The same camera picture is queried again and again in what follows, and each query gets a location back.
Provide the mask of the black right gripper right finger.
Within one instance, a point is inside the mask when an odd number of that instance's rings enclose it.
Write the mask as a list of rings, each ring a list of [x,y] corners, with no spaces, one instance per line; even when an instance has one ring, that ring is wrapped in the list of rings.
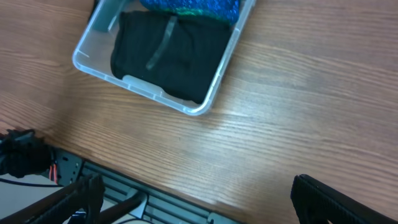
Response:
[[[295,176],[290,198],[300,224],[397,224],[307,174]]]

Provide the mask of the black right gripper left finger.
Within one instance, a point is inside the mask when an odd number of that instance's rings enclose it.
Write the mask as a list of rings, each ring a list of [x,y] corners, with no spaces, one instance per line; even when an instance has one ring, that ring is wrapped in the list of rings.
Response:
[[[1,219],[1,224],[63,223],[79,209],[86,212],[84,223],[98,223],[104,191],[102,176],[91,174]]]

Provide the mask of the black cloth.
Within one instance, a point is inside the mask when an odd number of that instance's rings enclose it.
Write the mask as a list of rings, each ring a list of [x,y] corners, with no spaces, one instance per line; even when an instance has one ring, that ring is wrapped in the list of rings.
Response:
[[[111,71],[118,79],[131,75],[201,104],[230,36],[229,25],[203,16],[122,12]]]

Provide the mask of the blue sparkly garment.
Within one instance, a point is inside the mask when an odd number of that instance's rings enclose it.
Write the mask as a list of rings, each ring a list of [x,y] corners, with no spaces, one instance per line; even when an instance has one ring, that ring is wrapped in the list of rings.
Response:
[[[181,16],[206,16],[234,24],[239,19],[240,0],[140,0],[148,10]]]

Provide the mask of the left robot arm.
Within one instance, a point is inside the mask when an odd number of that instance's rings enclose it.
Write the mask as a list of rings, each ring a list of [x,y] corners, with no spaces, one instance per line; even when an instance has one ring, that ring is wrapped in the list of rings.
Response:
[[[33,129],[8,129],[1,134],[1,175],[22,178],[41,174],[53,164],[53,147]]]

